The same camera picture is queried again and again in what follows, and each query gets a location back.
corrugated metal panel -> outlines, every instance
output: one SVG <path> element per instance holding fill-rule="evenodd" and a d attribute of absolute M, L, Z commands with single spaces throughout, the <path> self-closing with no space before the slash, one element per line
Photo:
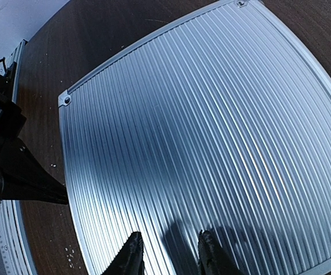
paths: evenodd
<path fill-rule="evenodd" d="M 68 94 L 66 182 L 91 274 L 137 230 L 147 274 L 196 274 L 201 229 L 246 274 L 331 269 L 331 79 L 259 2 L 197 11 Z"/>

wooden table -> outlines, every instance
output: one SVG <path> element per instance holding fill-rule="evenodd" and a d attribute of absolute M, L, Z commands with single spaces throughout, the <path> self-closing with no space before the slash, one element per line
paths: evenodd
<path fill-rule="evenodd" d="M 49 173 L 65 182 L 57 96 L 123 48 L 211 2 L 71 0 L 42 27 L 23 53 L 18 105 L 28 118 L 21 138 Z M 331 0 L 264 2 L 331 76 Z M 69 207 L 21 204 L 38 274 L 87 274 Z"/>

